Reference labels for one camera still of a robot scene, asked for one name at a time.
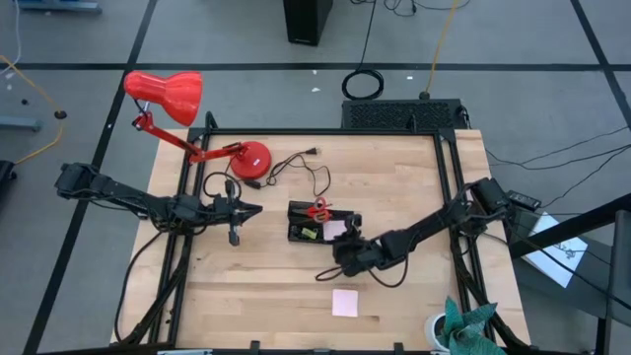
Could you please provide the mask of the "pink sticky note pad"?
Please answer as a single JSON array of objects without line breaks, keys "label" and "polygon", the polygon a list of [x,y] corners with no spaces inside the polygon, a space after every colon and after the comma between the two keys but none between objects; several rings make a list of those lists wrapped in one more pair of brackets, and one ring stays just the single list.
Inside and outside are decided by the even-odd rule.
[{"label": "pink sticky note pad", "polygon": [[347,231],[343,220],[331,220],[322,225],[323,239],[327,242],[333,241],[336,237]]},{"label": "pink sticky note pad", "polygon": [[334,289],[331,312],[334,317],[356,318],[359,310],[359,293],[356,290]]}]

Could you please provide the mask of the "white paper sheet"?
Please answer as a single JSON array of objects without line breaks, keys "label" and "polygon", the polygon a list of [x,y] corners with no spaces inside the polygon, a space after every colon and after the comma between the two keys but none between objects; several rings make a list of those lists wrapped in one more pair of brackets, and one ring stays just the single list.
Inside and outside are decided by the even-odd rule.
[{"label": "white paper sheet", "polygon": [[543,251],[531,252],[523,256],[523,260],[562,288],[566,288],[587,248],[588,244],[582,239],[572,238],[544,248]]}]

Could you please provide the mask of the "green crumpled cloth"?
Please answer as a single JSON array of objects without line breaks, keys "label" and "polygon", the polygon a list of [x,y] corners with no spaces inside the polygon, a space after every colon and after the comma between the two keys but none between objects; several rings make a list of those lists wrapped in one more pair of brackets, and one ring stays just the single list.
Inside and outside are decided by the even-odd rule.
[{"label": "green crumpled cloth", "polygon": [[486,304],[462,314],[450,297],[445,301],[445,322],[437,335],[438,343],[451,355],[507,355],[496,343],[483,336],[487,322],[495,315],[497,304]]}]

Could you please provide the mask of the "white plant pot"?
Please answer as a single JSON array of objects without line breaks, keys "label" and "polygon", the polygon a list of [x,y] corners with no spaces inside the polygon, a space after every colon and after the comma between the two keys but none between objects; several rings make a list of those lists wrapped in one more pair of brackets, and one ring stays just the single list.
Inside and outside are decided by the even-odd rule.
[{"label": "white plant pot", "polygon": [[445,314],[436,314],[429,316],[424,324],[425,337],[431,347],[432,355],[451,355],[450,350],[443,346],[438,336],[440,335],[445,323]]}]

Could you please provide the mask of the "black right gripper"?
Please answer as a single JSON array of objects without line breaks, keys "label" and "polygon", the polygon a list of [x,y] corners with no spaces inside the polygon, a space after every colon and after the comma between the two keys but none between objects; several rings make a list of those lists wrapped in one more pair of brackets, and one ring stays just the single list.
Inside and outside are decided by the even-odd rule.
[{"label": "black right gripper", "polygon": [[340,235],[332,243],[332,255],[344,276],[356,276],[359,273],[386,270],[391,267],[392,258],[385,243],[389,234],[383,234],[371,240],[361,238],[362,216],[348,216],[344,222],[346,234],[353,232],[355,237]]}]

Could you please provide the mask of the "grey metal stand foot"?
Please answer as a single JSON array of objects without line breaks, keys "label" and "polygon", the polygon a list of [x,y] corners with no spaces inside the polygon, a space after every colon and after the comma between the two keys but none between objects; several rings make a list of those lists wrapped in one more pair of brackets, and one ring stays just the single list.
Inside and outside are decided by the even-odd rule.
[{"label": "grey metal stand foot", "polygon": [[100,14],[103,9],[93,0],[14,0],[24,10],[66,11]]},{"label": "grey metal stand foot", "polygon": [[0,115],[0,129],[20,129],[38,132],[41,121],[34,118]]}]

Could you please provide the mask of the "black power adapter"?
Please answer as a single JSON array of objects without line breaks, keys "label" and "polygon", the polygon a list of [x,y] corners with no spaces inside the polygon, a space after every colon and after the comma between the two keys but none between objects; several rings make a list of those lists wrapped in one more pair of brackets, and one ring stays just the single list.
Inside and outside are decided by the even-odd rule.
[{"label": "black power adapter", "polygon": [[514,190],[509,190],[507,196],[515,205],[521,206],[524,209],[535,211],[541,205],[540,200]]}]

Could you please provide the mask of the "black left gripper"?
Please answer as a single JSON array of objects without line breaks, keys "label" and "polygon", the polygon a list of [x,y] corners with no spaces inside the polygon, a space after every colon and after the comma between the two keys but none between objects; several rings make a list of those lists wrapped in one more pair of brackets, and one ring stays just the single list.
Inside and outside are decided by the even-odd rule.
[{"label": "black left gripper", "polygon": [[[235,184],[227,179],[225,181],[225,194],[221,193],[213,197],[214,211],[219,217],[225,220],[225,223],[229,225],[229,243],[233,247],[237,247],[241,243],[239,228],[242,225],[241,217],[237,206],[238,200],[236,199],[236,187]],[[245,210],[242,213],[242,219],[248,220],[249,218],[259,214],[259,211],[263,209],[261,205],[251,204],[247,202],[241,202],[241,208]]]}]

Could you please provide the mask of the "black side desk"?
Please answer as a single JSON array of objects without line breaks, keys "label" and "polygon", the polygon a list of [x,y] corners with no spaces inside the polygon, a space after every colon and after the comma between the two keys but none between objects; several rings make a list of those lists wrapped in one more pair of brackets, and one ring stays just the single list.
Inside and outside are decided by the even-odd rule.
[{"label": "black side desk", "polygon": [[[608,247],[591,241],[576,269],[563,264],[547,251],[582,234],[613,225],[613,244]],[[595,355],[608,355],[611,326],[617,320],[631,326],[631,193],[593,210],[581,213],[532,236],[534,213],[514,212],[504,222],[509,252],[518,263],[518,282],[547,297],[598,318]],[[543,257],[570,274],[566,286],[528,265],[525,257],[540,252]]]}]

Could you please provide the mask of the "black mesh desk organizer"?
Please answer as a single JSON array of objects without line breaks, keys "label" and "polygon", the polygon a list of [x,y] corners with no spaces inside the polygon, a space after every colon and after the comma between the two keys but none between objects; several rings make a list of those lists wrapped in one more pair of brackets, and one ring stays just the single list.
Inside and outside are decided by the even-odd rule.
[{"label": "black mesh desk organizer", "polygon": [[[307,208],[307,207],[310,207],[313,204],[314,204],[314,202],[307,202],[307,201],[290,201],[289,202],[288,212],[287,212],[287,218],[288,218],[288,223],[289,223],[287,238],[288,238],[289,242],[306,243],[306,244],[319,244],[319,245],[331,245],[333,243],[334,240],[330,241],[330,242],[327,242],[327,241],[325,241],[323,239],[322,225],[324,223],[323,224],[316,223],[312,219],[308,219],[305,216],[301,216],[301,215],[297,215],[297,214],[293,213],[294,209]],[[330,218],[329,221],[331,221],[331,220],[343,220],[345,222],[345,219],[348,216],[352,216],[352,215],[355,214],[355,212],[352,211],[352,210],[336,210],[336,209],[332,209],[331,208],[331,204],[330,203],[328,203],[328,204],[329,204],[328,210],[331,212],[331,218]],[[309,228],[309,229],[317,231],[317,239],[316,240],[310,240],[310,239],[305,238],[304,236],[302,236],[301,235],[301,231],[302,231],[303,228]]]}]

